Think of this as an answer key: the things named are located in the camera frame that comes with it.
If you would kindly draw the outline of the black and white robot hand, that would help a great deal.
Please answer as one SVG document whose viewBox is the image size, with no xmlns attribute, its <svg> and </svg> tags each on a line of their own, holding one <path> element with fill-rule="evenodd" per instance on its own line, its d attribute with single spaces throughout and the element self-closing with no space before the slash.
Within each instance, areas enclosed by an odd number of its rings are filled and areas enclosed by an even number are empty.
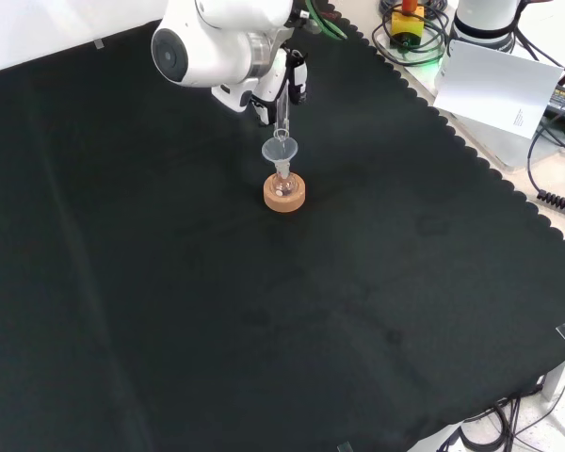
<svg viewBox="0 0 565 452">
<path fill-rule="evenodd" d="M 211 93 L 235 112 L 244 112 L 251 105 L 260 124 L 270 126 L 277 122 L 280 98 L 284 94 L 292 105 L 305 101 L 307 78 L 306 57 L 283 46 L 264 77 L 250 78 L 233 86 L 219 85 L 211 88 Z"/>
</svg>

